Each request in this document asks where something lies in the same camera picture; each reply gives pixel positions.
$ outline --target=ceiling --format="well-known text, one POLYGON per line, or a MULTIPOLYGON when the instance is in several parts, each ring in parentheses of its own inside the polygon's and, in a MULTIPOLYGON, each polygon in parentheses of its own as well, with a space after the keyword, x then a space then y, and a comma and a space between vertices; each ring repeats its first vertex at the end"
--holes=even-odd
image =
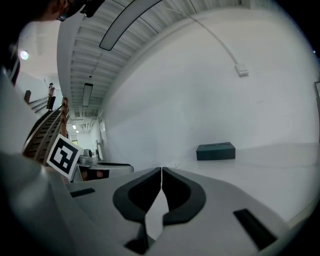
MULTIPOLYGON (((142 14, 122 34, 111 51, 99 48, 108 28, 133 0, 105 0, 91 18, 76 14, 60 25, 57 43, 58 76, 62 94, 69 98, 72 118, 95 118, 111 84, 128 60, 145 43, 187 15, 220 7, 250 5, 252 0, 163 0, 142 14), (84 84, 93 84, 88 107, 83 107, 84 84)), ((254 0, 268 8, 271 0, 254 0)))
POLYGON ((76 131, 78 131, 81 134, 88 134, 91 132, 94 121, 94 118, 88 117, 78 117, 75 119, 69 118, 68 123, 66 124, 66 130, 70 135, 77 135, 78 133, 76 131))

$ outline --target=person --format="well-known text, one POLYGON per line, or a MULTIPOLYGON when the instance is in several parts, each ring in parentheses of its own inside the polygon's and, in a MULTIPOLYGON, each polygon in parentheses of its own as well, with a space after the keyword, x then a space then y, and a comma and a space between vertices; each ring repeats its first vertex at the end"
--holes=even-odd
POLYGON ((52 111, 56 100, 56 88, 54 87, 54 84, 52 82, 49 85, 49 97, 51 97, 49 111, 52 111))

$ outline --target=white wall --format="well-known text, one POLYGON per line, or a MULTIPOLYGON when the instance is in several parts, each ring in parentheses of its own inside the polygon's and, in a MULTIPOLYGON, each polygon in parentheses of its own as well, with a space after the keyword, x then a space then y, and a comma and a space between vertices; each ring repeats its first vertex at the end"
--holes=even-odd
POLYGON ((96 152, 96 141, 101 141, 98 121, 94 121, 90 133, 79 132, 76 134, 76 138, 78 140, 79 147, 83 148, 84 150, 90 149, 91 151, 96 152))
POLYGON ((79 147, 83 148, 84 150, 94 150, 95 143, 92 140, 90 133, 78 133, 76 137, 79 147))
POLYGON ((37 79, 25 72, 19 72, 15 88, 23 99, 27 90, 31 91, 30 102, 47 97, 49 88, 44 80, 37 79))
POLYGON ((70 135, 70 140, 71 140, 72 142, 78 140, 77 135, 76 135, 76 134, 70 135))
POLYGON ((6 77, 1 77, 0 85, 0 151, 21 153, 38 117, 6 77))
POLYGON ((170 27, 133 58, 104 101, 111 160, 141 170, 194 159, 199 144, 248 149, 318 142, 313 83, 319 67, 290 20, 245 8, 199 19, 249 76, 238 77, 227 52, 198 24, 170 27))
POLYGON ((53 109, 55 110, 56 108, 58 108, 61 103, 62 103, 62 93, 61 93, 61 89, 56 89, 55 90, 55 101, 53 104, 53 109))

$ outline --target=handrail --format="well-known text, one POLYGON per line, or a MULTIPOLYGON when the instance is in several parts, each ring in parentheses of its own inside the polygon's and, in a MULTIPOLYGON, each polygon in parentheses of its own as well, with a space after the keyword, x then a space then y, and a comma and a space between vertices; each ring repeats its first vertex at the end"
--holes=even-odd
MULTIPOLYGON (((68 121, 68 119, 69 119, 69 112, 66 115, 66 120, 68 121)), ((45 156, 44 156, 44 160, 43 160, 43 165, 44 166, 46 165, 46 162, 47 162, 51 147, 53 146, 53 144, 54 144, 54 142, 56 140, 56 136, 57 136, 58 132, 60 131, 60 126, 61 126, 61 120, 59 121, 58 126, 55 128, 55 130, 54 130, 54 132, 52 134, 52 138, 51 138, 51 140, 49 142, 47 151, 45 152, 45 156)))
POLYGON ((47 104, 47 102, 46 102, 46 101, 43 101, 43 102, 39 103, 38 105, 33 106, 31 109, 34 110, 34 109, 36 109, 37 107, 41 106, 42 104, 47 104))
POLYGON ((60 114, 54 119, 54 121, 52 122, 52 124, 50 125, 50 127, 48 128, 48 130, 46 131, 45 135, 43 136, 43 139, 41 140, 40 142, 40 145, 38 146, 36 152, 35 152, 35 155, 34 155, 34 158, 36 161, 39 160, 39 155, 40 155, 40 152, 43 150, 43 146, 47 140, 47 137, 49 136, 49 134, 51 133, 51 130, 52 128, 54 127, 54 125, 56 124, 57 120, 60 118, 61 116, 61 112, 60 114))
POLYGON ((61 126, 60 133, 62 136, 67 137, 67 113, 68 113, 68 98, 62 98, 62 107, 61 107, 61 126))
POLYGON ((47 99, 48 97, 44 97, 44 98, 40 98, 40 99, 37 99, 37 100, 34 100, 34 101, 31 101, 29 102, 29 105, 32 104, 32 103, 35 103, 35 102, 39 102, 39 101, 42 101, 44 99, 47 99))
POLYGON ((31 134, 31 136, 27 139, 27 141, 24 144, 23 147, 23 154, 26 154, 30 145, 32 144, 32 142, 34 141, 34 139, 37 137, 38 133, 40 132, 40 130, 42 129, 42 127, 45 125, 45 123, 51 118, 51 116, 58 111, 60 108, 62 107, 62 105, 60 105, 56 110, 52 111, 39 125, 38 127, 34 130, 34 132, 31 134))
POLYGON ((317 84, 320 84, 320 81, 314 82, 315 94, 316 94, 316 97, 319 98, 320 95, 319 95, 319 90, 318 90, 317 84))
POLYGON ((36 111, 34 111, 34 113, 38 113, 40 110, 43 110, 47 105, 44 105, 42 107, 40 107, 39 109, 37 109, 36 111))

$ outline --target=staircase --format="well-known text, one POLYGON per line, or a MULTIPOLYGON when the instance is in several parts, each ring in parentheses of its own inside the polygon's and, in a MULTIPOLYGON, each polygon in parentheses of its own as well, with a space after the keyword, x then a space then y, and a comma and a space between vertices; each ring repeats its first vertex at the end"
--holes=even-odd
POLYGON ((27 140, 28 140, 29 137, 32 135, 32 133, 37 129, 37 127, 42 123, 42 121, 45 120, 46 117, 47 117, 50 113, 51 113, 50 111, 46 112, 43 116, 41 116, 41 117, 38 119, 38 121, 35 122, 32 130, 30 131, 30 133, 29 133, 29 135, 28 135, 27 140))
POLYGON ((23 155, 46 165, 48 154, 61 126, 61 107, 46 112, 33 126, 24 145, 23 155))

